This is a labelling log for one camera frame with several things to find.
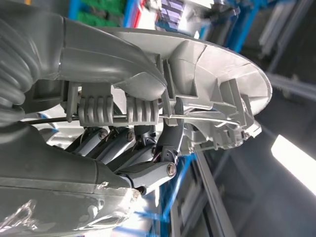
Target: screw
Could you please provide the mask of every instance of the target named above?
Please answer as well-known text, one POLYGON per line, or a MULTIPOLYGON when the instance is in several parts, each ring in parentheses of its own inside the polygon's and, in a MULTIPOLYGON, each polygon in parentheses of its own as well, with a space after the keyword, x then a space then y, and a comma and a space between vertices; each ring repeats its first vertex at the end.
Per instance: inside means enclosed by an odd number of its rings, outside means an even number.
POLYGON ((106 138, 107 135, 109 135, 108 131, 106 129, 102 128, 100 132, 99 132, 99 139, 100 140, 103 140, 104 138, 106 138))
POLYGON ((173 177, 176 175, 176 167, 174 163, 169 163, 167 167, 167 173, 169 177, 173 177))
POLYGON ((135 137, 135 135, 133 134, 133 132, 132 130, 129 130, 127 134, 127 140, 128 142, 131 142, 133 141, 133 139, 135 137))

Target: metal rod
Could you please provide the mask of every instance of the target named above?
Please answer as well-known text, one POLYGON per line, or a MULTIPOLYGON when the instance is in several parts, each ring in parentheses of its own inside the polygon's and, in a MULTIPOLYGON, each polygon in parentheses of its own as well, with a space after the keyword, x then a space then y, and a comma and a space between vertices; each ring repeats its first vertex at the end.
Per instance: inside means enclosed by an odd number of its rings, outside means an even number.
MULTIPOLYGON (((72 121, 79 120, 79 117, 72 117, 72 121)), ((29 121, 23 121, 25 123, 28 123, 30 125, 33 124, 41 124, 41 123, 51 123, 51 122, 66 122, 66 117, 58 117, 58 118, 42 118, 42 119, 36 119, 36 120, 29 120, 29 121)))
MULTIPOLYGON (((127 118, 127 115, 113 115, 114 119, 121 119, 121 118, 127 118)), ((233 122, 231 120, 226 119, 218 119, 218 118, 209 118, 209 117, 202 117, 202 116, 191 116, 191 115, 159 115, 159 118, 163 119, 191 119, 191 120, 202 120, 202 121, 210 121, 210 122, 225 122, 229 124, 235 124, 239 125, 238 122, 233 122)), ((79 120, 79 117, 74 116, 72 118, 72 121, 79 120)), ((59 118, 43 118, 43 119, 37 119, 37 120, 29 120, 29 121, 24 121, 25 123, 28 124, 41 124, 41 123, 50 123, 50 122, 66 122, 67 119, 66 117, 59 117, 59 118)))
POLYGON ((299 81, 292 81, 277 74, 267 73, 267 76, 273 87, 287 90, 290 93, 316 101, 316 86, 314 85, 299 81))

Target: gray tube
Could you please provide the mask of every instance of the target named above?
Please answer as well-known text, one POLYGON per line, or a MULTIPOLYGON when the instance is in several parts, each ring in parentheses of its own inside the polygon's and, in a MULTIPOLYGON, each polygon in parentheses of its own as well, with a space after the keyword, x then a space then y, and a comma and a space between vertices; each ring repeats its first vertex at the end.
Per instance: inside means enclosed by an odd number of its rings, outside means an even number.
POLYGON ((7 82, 0 90, 0 126, 22 119, 24 111, 14 105, 23 103, 22 94, 38 79, 109 82, 147 101, 160 98, 167 87, 164 76, 135 45, 5 0, 0 1, 0 58, 0 85, 7 82))

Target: black cable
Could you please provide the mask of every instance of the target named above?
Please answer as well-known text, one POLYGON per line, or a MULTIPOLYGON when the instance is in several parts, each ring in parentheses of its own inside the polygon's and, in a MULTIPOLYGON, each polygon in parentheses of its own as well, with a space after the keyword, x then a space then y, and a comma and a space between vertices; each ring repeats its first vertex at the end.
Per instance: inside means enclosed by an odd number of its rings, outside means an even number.
MULTIPOLYGON (((72 117, 72 121, 78 121, 79 117, 72 117)), ((41 124, 41 123, 49 123, 49 122, 66 122, 68 121, 66 117, 59 117, 59 118, 43 118, 43 119, 37 119, 37 120, 29 120, 29 121, 24 121, 25 123, 34 125, 34 124, 41 124)))

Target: fluorescent light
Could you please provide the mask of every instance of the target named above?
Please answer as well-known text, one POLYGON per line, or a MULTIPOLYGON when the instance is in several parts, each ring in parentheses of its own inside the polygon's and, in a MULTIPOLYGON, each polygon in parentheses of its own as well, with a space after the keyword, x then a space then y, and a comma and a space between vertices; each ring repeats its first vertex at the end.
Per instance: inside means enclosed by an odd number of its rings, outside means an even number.
POLYGON ((207 7, 207 8, 212 8, 212 5, 214 4, 214 0, 189 0, 198 5, 207 7))
POLYGON ((159 205, 159 196, 160 196, 160 190, 159 190, 159 187, 158 187, 155 190, 155 205, 156 207, 159 205))
POLYGON ((316 160, 281 135, 278 136, 271 151, 278 162, 316 195, 316 160))
POLYGON ((195 39, 198 39, 200 38, 200 34, 198 33, 198 31, 196 31, 195 34, 194 34, 194 38, 195 39))

